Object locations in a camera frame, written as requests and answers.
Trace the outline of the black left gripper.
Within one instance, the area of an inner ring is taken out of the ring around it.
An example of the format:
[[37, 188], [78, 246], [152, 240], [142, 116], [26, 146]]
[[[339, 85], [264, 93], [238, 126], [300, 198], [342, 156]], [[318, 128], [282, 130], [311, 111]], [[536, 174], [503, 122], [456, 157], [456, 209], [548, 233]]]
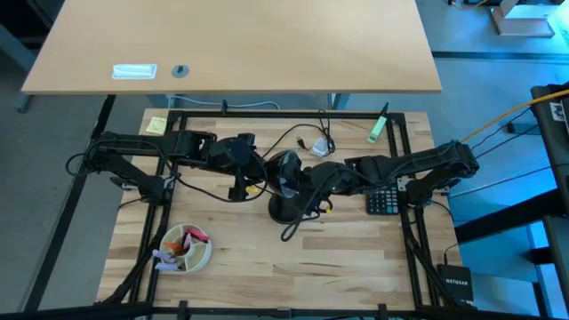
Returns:
[[248, 180], [265, 180], [264, 161], [256, 153], [255, 135], [239, 133], [214, 142], [208, 151], [207, 168], [210, 171], [235, 177], [235, 183], [228, 190], [228, 199], [241, 202], [248, 197]]

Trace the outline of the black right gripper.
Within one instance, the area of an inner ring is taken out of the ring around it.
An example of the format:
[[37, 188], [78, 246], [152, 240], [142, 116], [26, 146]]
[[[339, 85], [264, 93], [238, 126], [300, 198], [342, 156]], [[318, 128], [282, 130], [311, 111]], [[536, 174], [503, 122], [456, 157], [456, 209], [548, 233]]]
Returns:
[[357, 176], [345, 164], [323, 162], [314, 167], [306, 166], [302, 174], [310, 178], [313, 186], [321, 194], [315, 194], [310, 201], [310, 214], [319, 216], [332, 212], [330, 194], [349, 196], [356, 192]]

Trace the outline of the black desk lamp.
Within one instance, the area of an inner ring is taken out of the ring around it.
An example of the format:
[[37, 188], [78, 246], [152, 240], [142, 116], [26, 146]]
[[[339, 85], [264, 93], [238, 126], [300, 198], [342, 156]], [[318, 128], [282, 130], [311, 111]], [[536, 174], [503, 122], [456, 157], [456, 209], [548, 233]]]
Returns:
[[280, 224], [290, 224], [308, 212], [314, 185], [301, 169], [301, 160], [292, 150], [281, 151], [266, 163], [268, 186], [273, 192], [268, 212]]

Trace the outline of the small clear plastic packet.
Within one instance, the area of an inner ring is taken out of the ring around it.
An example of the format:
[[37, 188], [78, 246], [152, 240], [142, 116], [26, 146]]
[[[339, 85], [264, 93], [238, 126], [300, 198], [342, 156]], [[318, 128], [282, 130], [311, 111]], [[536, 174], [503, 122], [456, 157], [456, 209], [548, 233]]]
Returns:
[[317, 142], [310, 149], [310, 153], [314, 156], [328, 156], [330, 154], [328, 140], [324, 138], [319, 138]]

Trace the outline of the black calculator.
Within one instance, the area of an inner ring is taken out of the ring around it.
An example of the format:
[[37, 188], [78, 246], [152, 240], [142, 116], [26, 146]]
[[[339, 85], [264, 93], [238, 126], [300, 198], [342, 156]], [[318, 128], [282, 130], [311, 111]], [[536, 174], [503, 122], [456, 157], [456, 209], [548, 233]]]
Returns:
[[365, 195], [365, 209], [370, 215], [398, 215], [400, 205], [396, 184], [389, 184]]

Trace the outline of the pink clip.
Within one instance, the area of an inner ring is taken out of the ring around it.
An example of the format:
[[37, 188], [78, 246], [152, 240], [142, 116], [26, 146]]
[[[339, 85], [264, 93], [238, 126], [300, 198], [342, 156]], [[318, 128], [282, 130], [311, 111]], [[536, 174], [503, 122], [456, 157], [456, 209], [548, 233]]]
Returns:
[[194, 228], [186, 228], [186, 233], [192, 238], [201, 243], [207, 244], [210, 240], [209, 236], [204, 234], [203, 232], [194, 229]]

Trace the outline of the green highlighter pen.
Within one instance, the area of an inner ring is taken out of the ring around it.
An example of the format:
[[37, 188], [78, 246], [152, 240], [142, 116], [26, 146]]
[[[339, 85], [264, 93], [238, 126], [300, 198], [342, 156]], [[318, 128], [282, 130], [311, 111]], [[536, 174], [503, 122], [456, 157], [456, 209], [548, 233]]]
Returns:
[[379, 118], [377, 119], [374, 127], [371, 129], [371, 131], [367, 137], [367, 141], [369, 143], [375, 143], [377, 141], [377, 139], [379, 138], [379, 136], [381, 135], [381, 131], [383, 130], [383, 128], [387, 122], [388, 108], [389, 108], [389, 103], [387, 102], [384, 105], [384, 107], [382, 108]]

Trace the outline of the yellow sticky note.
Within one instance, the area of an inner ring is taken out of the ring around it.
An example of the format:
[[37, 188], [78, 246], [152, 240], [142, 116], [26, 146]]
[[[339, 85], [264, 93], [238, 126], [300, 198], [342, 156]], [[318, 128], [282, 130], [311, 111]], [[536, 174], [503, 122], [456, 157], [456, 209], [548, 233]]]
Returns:
[[153, 116], [148, 122], [146, 132], [163, 135], [166, 131], [168, 121], [166, 118]]

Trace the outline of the round beige divided bowl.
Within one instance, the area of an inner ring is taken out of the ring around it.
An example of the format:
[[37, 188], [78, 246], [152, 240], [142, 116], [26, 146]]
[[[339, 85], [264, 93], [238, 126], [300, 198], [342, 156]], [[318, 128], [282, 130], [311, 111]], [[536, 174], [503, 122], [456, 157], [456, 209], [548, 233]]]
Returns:
[[[206, 234], [199, 226], [194, 224], [179, 224], [170, 228], [162, 237], [158, 249], [161, 252], [167, 252], [175, 257], [175, 264], [178, 265], [178, 271], [166, 271], [178, 274], [191, 274], [202, 269], [209, 261], [212, 255], [212, 240], [210, 238], [207, 244], [192, 239], [187, 233], [186, 228], [197, 229]], [[176, 243], [183, 246], [182, 252], [174, 252], [164, 246], [164, 243]]]

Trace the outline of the large beige wooden desk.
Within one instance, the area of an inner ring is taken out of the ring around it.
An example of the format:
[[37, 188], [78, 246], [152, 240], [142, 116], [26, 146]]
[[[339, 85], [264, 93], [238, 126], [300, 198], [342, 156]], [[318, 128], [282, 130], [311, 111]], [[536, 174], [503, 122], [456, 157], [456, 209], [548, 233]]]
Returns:
[[[157, 64], [115, 80], [116, 64]], [[187, 65], [183, 78], [172, 68]], [[414, 0], [66, 0], [34, 94], [440, 92]]]

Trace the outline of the black slanted rig bar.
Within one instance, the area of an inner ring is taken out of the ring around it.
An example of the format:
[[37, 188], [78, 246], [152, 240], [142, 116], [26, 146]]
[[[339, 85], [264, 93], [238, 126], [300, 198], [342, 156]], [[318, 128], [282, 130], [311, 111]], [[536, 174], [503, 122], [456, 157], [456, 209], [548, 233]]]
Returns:
[[77, 204], [84, 189], [84, 184], [87, 180], [86, 173], [84, 173], [84, 165], [80, 164], [78, 167], [79, 173], [72, 175], [73, 180], [66, 194], [64, 203], [61, 206], [58, 219], [51, 233], [51, 241], [46, 247], [44, 257], [41, 259], [41, 264], [37, 270], [36, 277], [31, 283], [31, 287], [23, 310], [37, 311], [44, 297], [45, 290], [49, 283], [51, 274], [56, 265], [57, 259], [60, 255], [61, 247], [64, 243], [70, 223], [75, 214]]

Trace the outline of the black foreground rig beam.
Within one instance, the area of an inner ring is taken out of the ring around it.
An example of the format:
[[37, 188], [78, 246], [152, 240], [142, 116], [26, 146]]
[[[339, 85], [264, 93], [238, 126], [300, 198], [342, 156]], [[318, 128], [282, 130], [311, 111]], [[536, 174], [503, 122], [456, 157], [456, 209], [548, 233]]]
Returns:
[[0, 314], [0, 320], [123, 320], [139, 316], [175, 315], [178, 320], [192, 316], [269, 316], [292, 319], [299, 316], [373, 317], [377, 320], [417, 318], [423, 320], [562, 320], [541, 316], [480, 311], [472, 308], [420, 306], [416, 310], [389, 310], [384, 304], [369, 310], [297, 309], [297, 308], [191, 308], [185, 301], [177, 307], [155, 307], [147, 302], [116, 305], [92, 305], [39, 311]]

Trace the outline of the beige box on floor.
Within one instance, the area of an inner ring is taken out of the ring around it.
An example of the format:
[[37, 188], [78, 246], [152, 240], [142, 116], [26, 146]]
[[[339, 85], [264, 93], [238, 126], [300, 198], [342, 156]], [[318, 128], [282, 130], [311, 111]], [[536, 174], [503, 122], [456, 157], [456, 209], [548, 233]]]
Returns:
[[490, 7], [499, 36], [553, 37], [548, 19], [560, 4], [554, 0], [501, 0]]

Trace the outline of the black aluminium table frame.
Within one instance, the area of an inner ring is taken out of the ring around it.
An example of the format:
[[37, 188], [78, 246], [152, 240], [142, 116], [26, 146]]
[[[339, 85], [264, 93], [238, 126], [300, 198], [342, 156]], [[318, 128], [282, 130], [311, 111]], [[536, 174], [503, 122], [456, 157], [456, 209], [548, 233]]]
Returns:
[[[268, 111], [265, 116], [198, 116], [191, 112], [186, 128], [215, 132], [218, 137], [240, 132], [256, 135], [260, 154], [296, 124], [318, 125], [317, 112]], [[327, 112], [336, 152], [317, 158], [299, 150], [304, 165], [367, 155], [391, 156], [435, 147], [424, 112], [405, 112], [405, 124], [392, 124], [377, 143], [366, 138], [377, 116], [371, 112]], [[134, 301], [153, 300], [157, 307], [175, 307], [187, 300], [193, 308], [288, 308], [377, 310], [415, 309], [415, 301], [431, 304], [423, 268], [409, 268], [412, 254], [404, 245], [399, 216], [372, 216], [365, 212], [364, 196], [333, 196], [331, 214], [300, 225], [295, 236], [280, 241], [284, 226], [268, 216], [264, 194], [254, 202], [226, 204], [197, 192], [175, 187], [168, 228], [197, 225], [212, 238], [212, 257], [194, 274], [155, 272], [145, 267]], [[134, 265], [145, 222], [155, 233], [161, 211], [148, 216], [145, 204], [130, 204], [118, 212], [96, 300], [109, 297]]]

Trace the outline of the black Netgear network switch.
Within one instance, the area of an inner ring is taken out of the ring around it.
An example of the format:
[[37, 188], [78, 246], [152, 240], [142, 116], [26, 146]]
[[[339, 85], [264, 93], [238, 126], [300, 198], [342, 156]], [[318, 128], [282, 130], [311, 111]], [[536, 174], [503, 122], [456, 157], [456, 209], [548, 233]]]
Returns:
[[472, 305], [474, 302], [472, 275], [467, 267], [438, 264], [437, 271], [445, 286], [461, 302]]

